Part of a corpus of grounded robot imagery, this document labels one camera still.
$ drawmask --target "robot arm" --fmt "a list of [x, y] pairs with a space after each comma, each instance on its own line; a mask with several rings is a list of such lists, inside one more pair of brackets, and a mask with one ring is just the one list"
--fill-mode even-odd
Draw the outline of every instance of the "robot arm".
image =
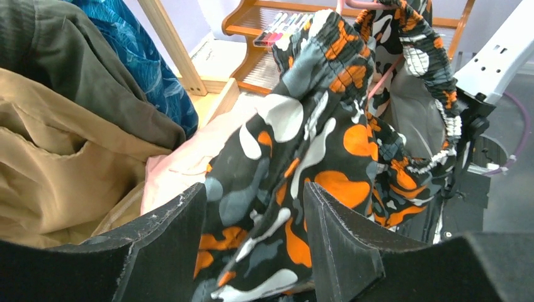
[[464, 95], [495, 105], [519, 68], [534, 54], [534, 31], [524, 28], [534, 1], [524, 0], [482, 50], [456, 74]]

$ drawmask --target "pink fabric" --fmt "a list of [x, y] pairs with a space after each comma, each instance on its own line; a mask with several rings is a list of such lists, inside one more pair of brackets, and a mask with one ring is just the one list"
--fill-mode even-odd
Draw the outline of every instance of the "pink fabric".
[[210, 160], [219, 154], [230, 135], [257, 112], [255, 99], [251, 98], [243, 108], [213, 119], [170, 155], [150, 157], [141, 215], [166, 204], [194, 183], [204, 182]]

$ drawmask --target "blue patterned fabric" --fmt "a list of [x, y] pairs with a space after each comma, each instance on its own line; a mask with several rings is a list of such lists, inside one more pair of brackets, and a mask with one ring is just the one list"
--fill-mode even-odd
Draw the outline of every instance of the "blue patterned fabric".
[[81, 8], [159, 111], [191, 137], [198, 115], [154, 42], [122, 0], [65, 0]]

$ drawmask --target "tan jacket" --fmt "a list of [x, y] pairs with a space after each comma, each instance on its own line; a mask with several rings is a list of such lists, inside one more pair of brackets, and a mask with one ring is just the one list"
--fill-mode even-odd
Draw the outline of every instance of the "tan jacket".
[[0, 69], [0, 238], [77, 244], [138, 217], [145, 162], [169, 153]]

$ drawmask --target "orange and black camouflage fabric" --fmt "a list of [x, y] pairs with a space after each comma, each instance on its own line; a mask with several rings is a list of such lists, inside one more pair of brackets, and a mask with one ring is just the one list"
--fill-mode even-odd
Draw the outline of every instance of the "orange and black camouflage fabric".
[[362, 12], [354, 26], [334, 11], [316, 12], [273, 47], [281, 77], [265, 101], [274, 106], [243, 124], [208, 167], [192, 302], [257, 301], [311, 281], [307, 181], [385, 227], [420, 212], [446, 184], [461, 127], [443, 42], [405, 1], [380, 2], [399, 7], [406, 68], [436, 99], [443, 150], [411, 158], [406, 139], [367, 110], [376, 12]]

